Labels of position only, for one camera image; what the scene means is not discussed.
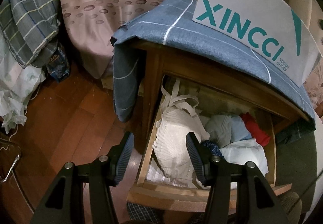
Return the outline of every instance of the drawer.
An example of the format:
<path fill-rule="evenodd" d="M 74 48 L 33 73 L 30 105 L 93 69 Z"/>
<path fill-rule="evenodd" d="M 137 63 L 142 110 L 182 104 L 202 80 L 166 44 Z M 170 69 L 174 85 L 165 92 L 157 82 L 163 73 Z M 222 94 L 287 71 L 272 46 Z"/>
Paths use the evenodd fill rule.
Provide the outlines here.
<path fill-rule="evenodd" d="M 168 92 L 171 92 L 174 82 L 174 78 L 167 79 L 165 89 Z M 200 115 L 204 117 L 210 117 L 212 114 L 216 113 L 232 113 L 239 115 L 240 113 L 249 112 L 256 119 L 259 127 L 270 136 L 269 144 L 264 147 L 269 170 L 265 175 L 265 178 L 276 195 L 282 194 L 291 188 L 291 184 L 275 186 L 276 146 L 270 113 L 229 94 L 181 79 L 179 95 L 184 94 L 191 94 L 198 97 L 199 105 L 196 109 L 200 110 Z M 129 190 L 127 201 L 164 210 L 202 212 L 206 207 L 209 195 L 208 190 L 203 190 L 189 180 L 174 179 L 170 183 L 167 178 L 152 179 L 151 175 L 148 175 L 150 167 L 154 167 L 157 161 L 157 159 L 154 158 L 152 145 L 156 140 L 156 121 L 160 118 L 159 103 L 159 109 L 139 167 L 137 179 L 133 187 Z M 236 190 L 233 189 L 230 193 L 230 213 L 235 212 L 235 207 Z"/>

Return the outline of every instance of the wooden floor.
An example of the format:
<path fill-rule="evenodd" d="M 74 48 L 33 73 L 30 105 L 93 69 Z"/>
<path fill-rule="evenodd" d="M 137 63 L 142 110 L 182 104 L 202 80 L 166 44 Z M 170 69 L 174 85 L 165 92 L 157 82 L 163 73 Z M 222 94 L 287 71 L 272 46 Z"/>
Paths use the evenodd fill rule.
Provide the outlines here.
<path fill-rule="evenodd" d="M 22 149 L 16 173 L 33 207 L 37 207 L 66 162 L 92 162 L 118 144 L 129 130 L 135 135 L 135 148 L 123 181 L 111 189 L 119 222 L 129 220 L 126 196 L 135 181 L 146 143 L 141 137 L 142 106 L 139 97 L 132 120 L 121 123 L 113 111 L 112 91 L 103 89 L 100 81 L 82 68 L 73 64 L 71 76 L 59 84 L 49 77 L 28 105 L 25 126 L 19 126 L 11 139 Z M 16 153 L 14 148 L 1 150 L 0 161 L 12 161 Z M 13 177 L 0 184 L 1 200 L 16 224 L 29 223 L 32 213 Z M 86 223 L 91 223 L 88 185 L 84 188 L 84 208 Z"/>

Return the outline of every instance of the metal screw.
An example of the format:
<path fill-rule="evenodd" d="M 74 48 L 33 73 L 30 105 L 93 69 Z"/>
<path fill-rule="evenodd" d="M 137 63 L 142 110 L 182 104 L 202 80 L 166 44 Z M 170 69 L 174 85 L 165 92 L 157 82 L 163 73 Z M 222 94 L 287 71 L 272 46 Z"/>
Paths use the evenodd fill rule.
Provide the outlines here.
<path fill-rule="evenodd" d="M 256 164 L 254 162 L 252 162 L 252 161 L 248 161 L 247 166 L 250 167 L 250 168 L 254 168 L 256 166 Z"/>
<path fill-rule="evenodd" d="M 66 169 L 70 169 L 70 168 L 72 168 L 72 166 L 73 166 L 73 163 L 72 163 L 72 162 L 67 162 L 67 163 L 64 165 L 64 167 L 65 167 Z"/>
<path fill-rule="evenodd" d="M 105 161 L 107 161 L 107 160 L 108 160 L 108 156 L 106 156 L 106 155 L 100 156 L 100 157 L 99 157 L 99 160 L 100 160 L 101 162 L 105 162 Z"/>
<path fill-rule="evenodd" d="M 213 162 L 219 162 L 221 158 L 219 156 L 212 156 L 212 161 Z"/>

